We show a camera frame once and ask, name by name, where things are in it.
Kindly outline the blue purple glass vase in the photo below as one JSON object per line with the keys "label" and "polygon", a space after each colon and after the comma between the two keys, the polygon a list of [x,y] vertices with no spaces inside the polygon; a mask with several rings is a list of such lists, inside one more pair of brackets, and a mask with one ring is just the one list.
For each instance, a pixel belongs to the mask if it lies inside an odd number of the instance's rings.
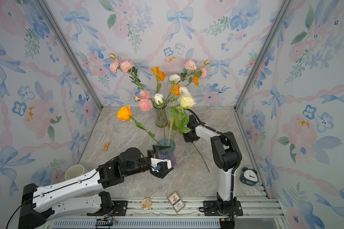
{"label": "blue purple glass vase", "polygon": [[175,142],[169,138],[163,138],[158,141],[159,146],[159,159],[169,159],[171,161],[172,167],[176,165],[176,157],[174,154],[176,145]]}

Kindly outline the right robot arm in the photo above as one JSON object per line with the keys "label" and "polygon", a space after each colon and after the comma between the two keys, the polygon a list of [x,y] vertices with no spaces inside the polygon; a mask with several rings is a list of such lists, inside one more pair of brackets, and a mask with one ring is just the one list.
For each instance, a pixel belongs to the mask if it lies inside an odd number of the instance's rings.
{"label": "right robot arm", "polygon": [[237,207],[235,195],[235,172],[241,164],[242,153],[232,132],[221,132],[202,122],[191,109],[188,110],[190,132],[183,134],[186,143],[204,139],[210,143],[213,160],[219,171],[219,189],[217,193],[217,210],[220,214],[228,214]]}

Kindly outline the small wooden block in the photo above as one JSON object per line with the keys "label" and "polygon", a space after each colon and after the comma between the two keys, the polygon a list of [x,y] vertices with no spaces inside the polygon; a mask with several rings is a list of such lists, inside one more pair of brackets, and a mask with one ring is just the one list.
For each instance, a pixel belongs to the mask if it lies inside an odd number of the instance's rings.
{"label": "small wooden block", "polygon": [[103,148],[102,148],[102,151],[107,151],[108,148],[109,148],[109,145],[110,145],[109,142],[104,143]]}

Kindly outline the pink rose stem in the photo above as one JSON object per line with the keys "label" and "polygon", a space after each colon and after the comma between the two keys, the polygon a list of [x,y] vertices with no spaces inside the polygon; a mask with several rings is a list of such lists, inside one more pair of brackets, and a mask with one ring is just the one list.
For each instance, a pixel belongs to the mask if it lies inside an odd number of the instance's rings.
{"label": "pink rose stem", "polygon": [[141,80],[138,77],[138,70],[132,61],[122,61],[121,58],[116,56],[114,53],[109,54],[109,59],[112,60],[110,64],[110,71],[112,74],[116,75],[118,70],[122,73],[127,73],[130,75],[129,77],[131,78],[131,82],[137,85],[138,90],[145,89],[145,86],[141,83]]}
{"label": "pink rose stem", "polygon": [[206,67],[209,65],[210,62],[208,60],[200,67],[192,60],[186,61],[183,71],[177,74],[181,77],[181,86],[188,87],[191,84],[198,86],[199,80],[207,78],[208,73]]}

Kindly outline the orange marigold flower stem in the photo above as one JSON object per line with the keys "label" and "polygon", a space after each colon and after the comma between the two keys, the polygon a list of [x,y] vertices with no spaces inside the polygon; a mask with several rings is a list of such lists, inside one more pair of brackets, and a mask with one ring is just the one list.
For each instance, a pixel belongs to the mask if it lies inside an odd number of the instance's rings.
{"label": "orange marigold flower stem", "polygon": [[204,165],[205,165],[207,171],[210,173],[210,169],[209,169],[209,167],[208,167],[208,165],[207,165],[207,163],[206,163],[206,161],[205,161],[205,159],[204,159],[202,153],[200,152],[200,150],[197,148],[197,146],[196,146],[194,143],[192,143],[192,144],[193,144],[194,148],[196,149],[196,151],[198,152],[200,158],[202,159],[202,161],[203,161],[203,163],[204,163]]}

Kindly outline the framed card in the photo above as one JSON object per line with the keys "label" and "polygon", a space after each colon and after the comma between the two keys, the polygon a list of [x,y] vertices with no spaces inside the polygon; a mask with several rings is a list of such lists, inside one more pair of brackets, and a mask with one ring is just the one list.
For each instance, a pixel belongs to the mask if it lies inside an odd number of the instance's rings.
{"label": "framed card", "polygon": [[176,213],[179,213],[186,206],[185,202],[181,199],[176,191],[172,193],[167,199]]}

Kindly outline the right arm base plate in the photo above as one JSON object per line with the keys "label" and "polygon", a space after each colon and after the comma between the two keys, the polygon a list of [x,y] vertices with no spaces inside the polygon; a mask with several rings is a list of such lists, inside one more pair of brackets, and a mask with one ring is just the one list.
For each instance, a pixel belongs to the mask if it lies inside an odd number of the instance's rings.
{"label": "right arm base plate", "polygon": [[243,216],[243,209],[241,203],[238,200],[225,201],[224,203],[219,203],[217,200],[205,200],[203,201],[203,206],[199,210],[204,213],[205,216],[222,216],[229,217],[232,215],[236,217]]}

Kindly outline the cream rose stem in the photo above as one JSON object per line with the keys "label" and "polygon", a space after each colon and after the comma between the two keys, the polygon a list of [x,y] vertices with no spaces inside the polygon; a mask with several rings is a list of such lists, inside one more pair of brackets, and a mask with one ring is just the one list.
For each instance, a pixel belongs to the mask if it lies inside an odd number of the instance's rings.
{"label": "cream rose stem", "polygon": [[181,94],[177,99],[178,104],[168,108],[170,117],[170,130],[168,145],[171,145],[171,141],[174,141],[178,133],[187,134],[191,130],[187,127],[189,123],[189,115],[185,110],[192,108],[196,102],[190,94]]}

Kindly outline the white flower stem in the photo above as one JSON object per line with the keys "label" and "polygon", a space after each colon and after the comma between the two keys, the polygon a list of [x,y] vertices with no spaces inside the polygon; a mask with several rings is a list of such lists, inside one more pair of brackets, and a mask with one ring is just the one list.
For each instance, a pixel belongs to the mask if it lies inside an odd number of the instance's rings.
{"label": "white flower stem", "polygon": [[183,78],[178,74],[173,74],[169,77],[171,83],[171,90],[168,97],[170,106],[168,113],[170,118],[170,127],[168,132],[168,146],[174,140],[176,134],[188,133],[187,123],[189,117],[185,110],[193,107],[196,102],[186,86],[182,86]]}

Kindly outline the orange rose stem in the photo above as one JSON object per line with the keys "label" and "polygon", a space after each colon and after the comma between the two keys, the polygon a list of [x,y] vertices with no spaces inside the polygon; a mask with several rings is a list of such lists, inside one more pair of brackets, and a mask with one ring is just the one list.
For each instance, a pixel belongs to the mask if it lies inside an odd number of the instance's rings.
{"label": "orange rose stem", "polygon": [[157,140],[155,139],[155,134],[152,133],[145,125],[137,121],[131,113],[131,107],[129,106],[123,106],[117,113],[118,120],[121,121],[130,121],[131,123],[134,123],[135,126],[143,131],[145,131],[155,142]]}

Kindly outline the yellow poppy flower stem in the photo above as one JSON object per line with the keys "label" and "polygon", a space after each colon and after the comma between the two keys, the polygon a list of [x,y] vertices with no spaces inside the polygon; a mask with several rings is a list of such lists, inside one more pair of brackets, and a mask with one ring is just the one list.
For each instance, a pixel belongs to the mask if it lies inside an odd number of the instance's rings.
{"label": "yellow poppy flower stem", "polygon": [[153,75],[155,75],[156,82],[157,82],[155,95],[153,96],[153,103],[154,103],[155,99],[157,101],[160,101],[163,103],[164,102],[164,96],[163,96],[163,94],[160,93],[160,90],[162,88],[162,82],[164,81],[166,75],[163,71],[160,70],[160,68],[158,66],[152,68],[151,70],[153,72]]}

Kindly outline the white rosebud stem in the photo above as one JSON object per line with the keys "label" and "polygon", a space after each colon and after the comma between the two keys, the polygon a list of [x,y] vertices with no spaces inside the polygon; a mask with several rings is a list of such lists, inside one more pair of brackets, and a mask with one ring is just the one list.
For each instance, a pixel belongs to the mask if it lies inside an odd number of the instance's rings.
{"label": "white rosebud stem", "polygon": [[163,95],[157,93],[153,97],[153,107],[155,108],[155,124],[157,127],[163,129],[163,136],[166,138],[165,127],[168,125],[167,114],[165,110]]}

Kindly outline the clear grey glass vase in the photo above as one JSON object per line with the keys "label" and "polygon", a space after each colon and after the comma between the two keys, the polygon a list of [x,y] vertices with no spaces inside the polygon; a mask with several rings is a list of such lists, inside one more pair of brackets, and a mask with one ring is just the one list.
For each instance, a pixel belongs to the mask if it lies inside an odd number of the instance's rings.
{"label": "clear grey glass vase", "polygon": [[169,119],[166,113],[167,104],[165,102],[160,102],[155,99],[153,103],[155,108],[155,124],[159,128],[164,128],[168,125]]}

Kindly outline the pink carnation stem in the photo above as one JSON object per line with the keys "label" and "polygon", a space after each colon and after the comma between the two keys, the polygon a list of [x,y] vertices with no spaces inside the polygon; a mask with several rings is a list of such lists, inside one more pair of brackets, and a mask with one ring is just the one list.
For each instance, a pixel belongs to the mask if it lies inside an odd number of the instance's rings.
{"label": "pink carnation stem", "polygon": [[152,108],[151,94],[147,90],[140,91],[139,95],[134,97],[134,100],[139,103],[140,110],[148,112]]}

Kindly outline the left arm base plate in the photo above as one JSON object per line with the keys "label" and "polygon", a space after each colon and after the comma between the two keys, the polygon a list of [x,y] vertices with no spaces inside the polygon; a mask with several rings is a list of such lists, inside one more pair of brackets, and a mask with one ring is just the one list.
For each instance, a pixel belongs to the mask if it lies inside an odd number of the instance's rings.
{"label": "left arm base plate", "polygon": [[87,213],[87,216],[126,216],[128,203],[126,200],[116,200],[106,203],[104,207],[101,204],[101,208],[98,211]]}

